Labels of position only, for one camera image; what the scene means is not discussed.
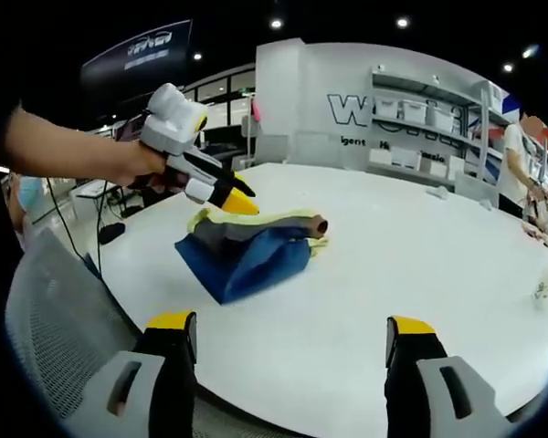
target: ceiling light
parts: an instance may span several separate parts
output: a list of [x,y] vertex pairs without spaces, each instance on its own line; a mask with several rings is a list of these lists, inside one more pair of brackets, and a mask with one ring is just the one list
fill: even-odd
[[272,21],[270,21],[270,27],[273,29],[280,29],[282,27],[282,20],[279,18],[274,18]]
[[395,24],[401,29],[405,29],[410,25],[410,21],[407,18],[398,18]]
[[533,57],[536,53],[538,53],[538,45],[532,44],[531,46],[526,47],[526,49],[522,52],[522,57],[526,59],[527,57]]

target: white storage box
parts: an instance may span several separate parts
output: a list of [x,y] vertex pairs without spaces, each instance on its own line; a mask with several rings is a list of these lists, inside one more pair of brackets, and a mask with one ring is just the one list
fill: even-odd
[[482,89],[485,89],[485,91],[490,95],[490,108],[501,114],[503,111],[503,91],[501,91],[501,89],[493,82],[482,80],[471,86],[469,94],[471,94],[478,101],[481,101]]
[[439,176],[441,178],[447,177],[447,165],[442,162],[435,162],[429,158],[422,158],[420,161],[420,171],[430,173],[434,176]]
[[397,119],[398,117],[398,99],[389,99],[375,97],[375,114],[381,117],[389,117],[390,119]]
[[453,115],[434,105],[427,107],[427,124],[444,132],[453,131]]
[[464,173],[465,171],[465,160],[459,157],[449,155],[446,160],[447,164],[447,178],[451,181],[455,181],[457,172]]
[[413,123],[426,124],[427,122],[427,104],[414,102],[413,100],[402,100],[402,110],[404,120]]
[[420,151],[411,151],[392,146],[392,164],[397,166],[417,171],[420,168],[420,157]]
[[386,149],[371,149],[369,151],[369,161],[379,162],[380,164],[392,164],[392,152]]

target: exhibition booth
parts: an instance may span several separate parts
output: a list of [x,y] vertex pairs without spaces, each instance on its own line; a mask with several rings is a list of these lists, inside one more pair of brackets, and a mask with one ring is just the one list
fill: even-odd
[[[196,313],[203,388],[288,436],[385,436],[386,319],[403,315],[435,328],[502,416],[544,390],[548,293],[535,294],[548,291],[548,241],[495,208],[503,130],[519,114],[506,91],[409,50],[300,39],[182,90],[209,105],[197,145],[236,151],[227,166],[261,216],[312,209],[328,221],[303,272],[226,304],[179,250],[201,206],[176,194],[118,218],[125,232],[102,245],[93,200],[112,187],[70,191],[78,222],[93,225],[85,253],[137,329]],[[548,131],[529,141],[529,171],[548,183]]]

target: sign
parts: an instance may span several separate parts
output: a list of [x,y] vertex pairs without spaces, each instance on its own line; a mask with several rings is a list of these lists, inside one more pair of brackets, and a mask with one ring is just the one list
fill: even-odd
[[86,62],[80,83],[90,109],[112,113],[121,102],[151,93],[165,82],[184,82],[191,21],[134,36]]

